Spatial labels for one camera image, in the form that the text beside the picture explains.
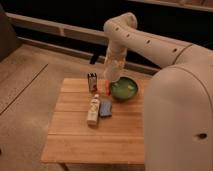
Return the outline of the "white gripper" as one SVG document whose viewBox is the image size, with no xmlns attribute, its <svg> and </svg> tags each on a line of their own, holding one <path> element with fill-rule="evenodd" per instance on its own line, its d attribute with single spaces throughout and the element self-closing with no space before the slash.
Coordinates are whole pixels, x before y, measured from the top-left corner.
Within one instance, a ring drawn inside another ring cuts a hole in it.
<svg viewBox="0 0 213 171">
<path fill-rule="evenodd" d="M 125 65 L 125 54 L 107 50 L 104 65 L 104 78 L 109 82 L 118 81 Z"/>
</svg>

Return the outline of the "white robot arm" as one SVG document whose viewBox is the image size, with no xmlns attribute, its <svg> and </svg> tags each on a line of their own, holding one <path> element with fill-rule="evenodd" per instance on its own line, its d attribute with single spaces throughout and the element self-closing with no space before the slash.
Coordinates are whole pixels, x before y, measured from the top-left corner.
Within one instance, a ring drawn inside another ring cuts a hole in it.
<svg viewBox="0 0 213 171">
<path fill-rule="evenodd" d="M 213 50 L 139 31 L 128 12 L 104 23 L 104 77 L 120 78 L 128 50 L 161 70 L 144 91 L 146 171 L 213 171 Z"/>
</svg>

